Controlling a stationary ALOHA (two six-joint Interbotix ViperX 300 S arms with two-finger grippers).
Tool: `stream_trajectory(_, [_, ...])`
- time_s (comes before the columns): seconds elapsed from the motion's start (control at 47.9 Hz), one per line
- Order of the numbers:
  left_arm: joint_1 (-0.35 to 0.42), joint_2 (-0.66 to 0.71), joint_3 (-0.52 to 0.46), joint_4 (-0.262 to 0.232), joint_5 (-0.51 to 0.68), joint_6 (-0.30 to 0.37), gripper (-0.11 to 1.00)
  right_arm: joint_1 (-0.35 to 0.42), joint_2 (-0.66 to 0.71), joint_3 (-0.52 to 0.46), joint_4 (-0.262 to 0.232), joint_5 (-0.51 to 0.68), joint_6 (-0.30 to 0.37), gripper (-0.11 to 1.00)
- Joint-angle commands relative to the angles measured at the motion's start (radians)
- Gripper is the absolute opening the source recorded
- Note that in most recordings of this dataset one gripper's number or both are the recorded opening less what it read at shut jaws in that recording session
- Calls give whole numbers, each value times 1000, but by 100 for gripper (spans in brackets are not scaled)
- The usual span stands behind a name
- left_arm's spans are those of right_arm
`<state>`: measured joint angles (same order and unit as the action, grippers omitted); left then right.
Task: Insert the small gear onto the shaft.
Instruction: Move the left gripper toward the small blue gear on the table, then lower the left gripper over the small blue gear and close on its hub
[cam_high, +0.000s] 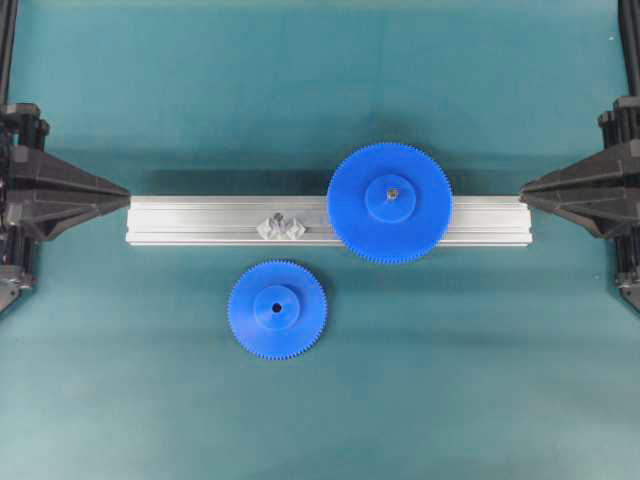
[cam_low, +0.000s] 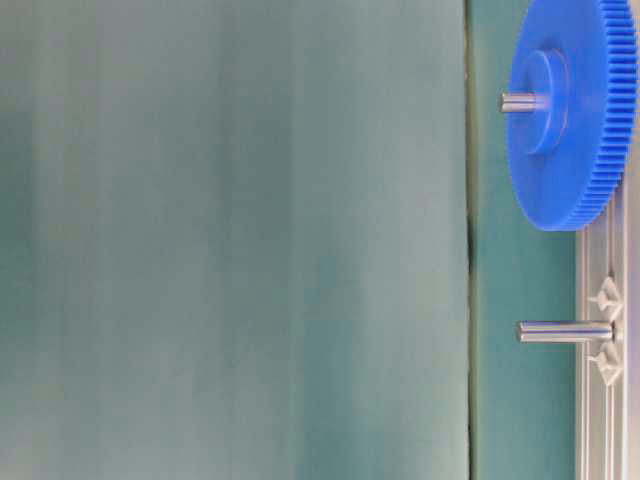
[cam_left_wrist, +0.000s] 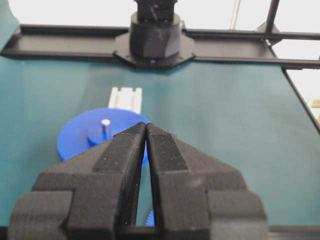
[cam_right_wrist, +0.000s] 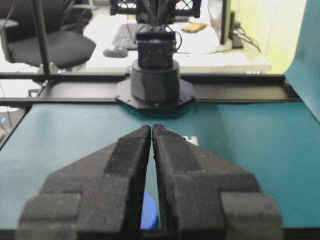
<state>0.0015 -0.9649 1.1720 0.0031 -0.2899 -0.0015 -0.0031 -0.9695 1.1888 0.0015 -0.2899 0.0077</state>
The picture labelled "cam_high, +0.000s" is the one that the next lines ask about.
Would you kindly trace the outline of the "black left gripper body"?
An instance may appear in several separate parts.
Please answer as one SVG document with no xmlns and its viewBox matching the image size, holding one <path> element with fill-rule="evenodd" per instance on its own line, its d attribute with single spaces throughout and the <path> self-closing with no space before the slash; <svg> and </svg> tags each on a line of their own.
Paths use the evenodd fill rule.
<svg viewBox="0 0 640 480">
<path fill-rule="evenodd" d="M 9 223 L 9 192 L 17 189 L 10 177 L 12 150 L 17 145 L 43 150 L 49 125 L 35 104 L 1 106 L 1 294 L 20 295 L 34 284 L 37 244 L 22 227 Z"/>
</svg>

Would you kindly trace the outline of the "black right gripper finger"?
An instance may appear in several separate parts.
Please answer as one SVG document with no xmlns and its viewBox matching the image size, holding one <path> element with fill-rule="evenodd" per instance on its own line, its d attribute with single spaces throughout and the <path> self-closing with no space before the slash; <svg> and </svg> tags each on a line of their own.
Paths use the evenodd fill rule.
<svg viewBox="0 0 640 480">
<path fill-rule="evenodd" d="M 584 228 L 596 238 L 611 239 L 630 233 L 630 202 L 627 200 L 561 202 L 538 194 L 522 194 L 520 199 L 532 208 Z"/>
<path fill-rule="evenodd" d="M 617 182 L 630 173 L 629 146 L 611 146 L 594 155 L 582 159 L 568 167 L 552 171 L 542 177 L 525 183 L 522 195 L 547 190 L 562 190 L 570 187 L 601 186 L 606 182 Z"/>
</svg>

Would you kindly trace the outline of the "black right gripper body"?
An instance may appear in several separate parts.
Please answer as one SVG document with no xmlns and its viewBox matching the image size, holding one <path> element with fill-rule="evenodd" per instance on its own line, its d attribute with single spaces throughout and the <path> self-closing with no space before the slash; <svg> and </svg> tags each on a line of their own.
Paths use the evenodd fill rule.
<svg viewBox="0 0 640 480">
<path fill-rule="evenodd" d="M 639 139 L 639 98 L 619 97 L 613 109 L 598 118 L 605 149 Z M 639 221 L 613 240 L 616 254 L 615 284 L 623 298 L 639 297 Z"/>
</svg>

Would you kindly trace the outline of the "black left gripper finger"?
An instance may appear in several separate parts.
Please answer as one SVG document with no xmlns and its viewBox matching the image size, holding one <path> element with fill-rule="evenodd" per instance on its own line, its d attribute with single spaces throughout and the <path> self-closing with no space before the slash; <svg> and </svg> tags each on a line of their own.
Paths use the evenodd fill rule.
<svg viewBox="0 0 640 480">
<path fill-rule="evenodd" d="M 47 194 L 9 203 L 9 225 L 33 239 L 56 239 L 89 220 L 130 205 L 130 195 Z"/>
<path fill-rule="evenodd" d="M 114 196 L 130 196 L 125 188 L 95 176 L 44 151 L 13 147 L 9 154 L 9 179 L 21 189 L 53 189 Z"/>
</svg>

